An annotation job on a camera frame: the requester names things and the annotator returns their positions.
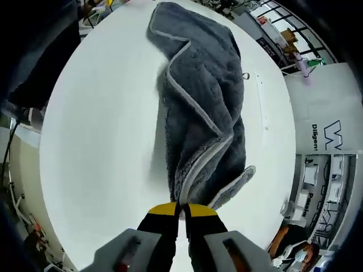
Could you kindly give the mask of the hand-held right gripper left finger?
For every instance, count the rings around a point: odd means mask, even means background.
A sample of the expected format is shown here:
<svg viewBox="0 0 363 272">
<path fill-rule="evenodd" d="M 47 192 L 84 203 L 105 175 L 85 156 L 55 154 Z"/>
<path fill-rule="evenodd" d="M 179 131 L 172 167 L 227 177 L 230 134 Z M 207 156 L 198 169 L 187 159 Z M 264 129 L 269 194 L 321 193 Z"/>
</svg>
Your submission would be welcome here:
<svg viewBox="0 0 363 272">
<path fill-rule="evenodd" d="M 176 202 L 153 207 L 137 229 L 128 228 L 99 248 L 85 271 L 170 271 L 179 214 Z"/>
</svg>

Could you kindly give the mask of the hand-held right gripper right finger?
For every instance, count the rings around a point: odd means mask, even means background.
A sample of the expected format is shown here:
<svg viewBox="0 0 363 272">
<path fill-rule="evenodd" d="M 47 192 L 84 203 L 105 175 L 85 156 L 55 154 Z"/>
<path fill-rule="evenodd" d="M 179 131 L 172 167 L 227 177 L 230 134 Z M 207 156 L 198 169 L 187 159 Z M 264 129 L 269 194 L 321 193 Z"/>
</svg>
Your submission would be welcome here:
<svg viewBox="0 0 363 272">
<path fill-rule="evenodd" d="M 182 206 L 194 271 L 277 271 L 267 251 L 238 231 L 228 231 L 216 211 Z"/>
</svg>

